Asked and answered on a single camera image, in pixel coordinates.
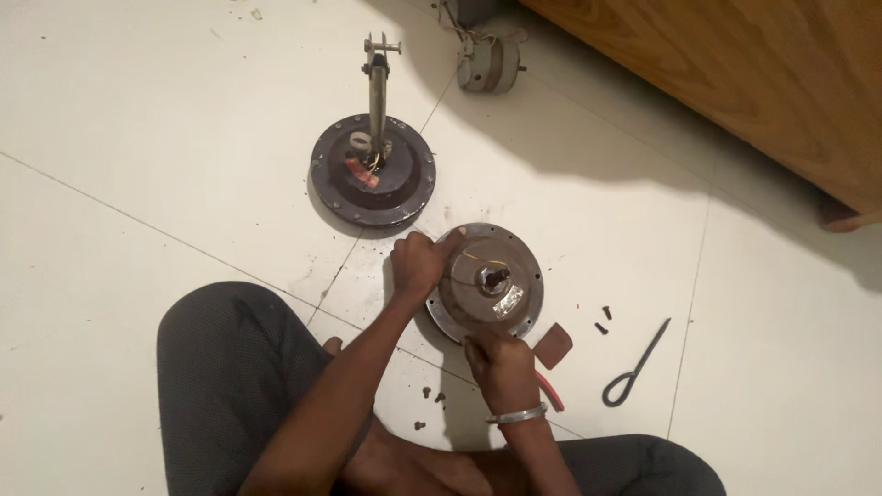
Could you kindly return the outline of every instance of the dark pants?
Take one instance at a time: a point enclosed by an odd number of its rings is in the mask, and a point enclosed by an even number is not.
[[[235,494],[331,356],[269,289],[218,282],[181,298],[156,345],[168,492]],[[370,425],[350,450],[361,444]],[[583,494],[722,495],[700,458],[627,435],[558,443]]]

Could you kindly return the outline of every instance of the human hand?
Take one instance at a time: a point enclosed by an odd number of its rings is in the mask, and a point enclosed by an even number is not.
[[[462,343],[493,415],[539,406],[533,351],[525,342],[507,333],[481,331],[467,335]]]
[[[462,244],[466,228],[454,229],[441,243],[419,232],[411,231],[405,239],[395,241],[389,253],[392,261],[394,295],[415,306],[426,301],[438,285],[450,254]]]

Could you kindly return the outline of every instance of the silver bracelet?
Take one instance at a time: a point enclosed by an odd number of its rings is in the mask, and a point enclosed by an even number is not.
[[[549,407],[545,402],[539,402],[539,406],[534,409],[516,411],[514,413],[504,413],[502,415],[490,415],[485,420],[488,424],[511,424],[512,422],[520,422],[521,420],[543,417],[548,409]]]

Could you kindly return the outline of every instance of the metal hook tool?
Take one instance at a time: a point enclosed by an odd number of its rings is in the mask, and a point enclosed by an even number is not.
[[[647,362],[649,354],[653,352],[655,345],[658,344],[658,341],[662,338],[662,334],[664,334],[665,329],[668,328],[669,323],[670,317],[668,317],[668,319],[664,321],[664,324],[661,324],[661,329],[659,329],[659,332],[655,333],[655,338],[653,338],[653,341],[649,343],[649,348],[647,348],[647,350],[643,353],[643,357],[641,357],[640,361],[637,363],[637,368],[635,368],[633,372],[626,372],[616,377],[603,389],[603,404],[610,408],[613,408],[624,403],[624,401],[628,399],[628,394],[631,392],[631,388],[634,386],[634,381],[637,380],[637,376],[640,374],[640,370],[643,369],[643,364]],[[613,387],[618,386],[619,382],[622,382],[625,379],[628,379],[628,383],[624,385],[624,391],[622,391],[622,395],[619,396],[618,399],[614,402],[611,402],[609,400],[609,392],[612,391]]]

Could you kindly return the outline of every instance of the wooden furniture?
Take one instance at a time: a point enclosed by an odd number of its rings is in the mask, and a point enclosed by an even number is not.
[[[842,204],[882,222],[882,2],[521,0]]]

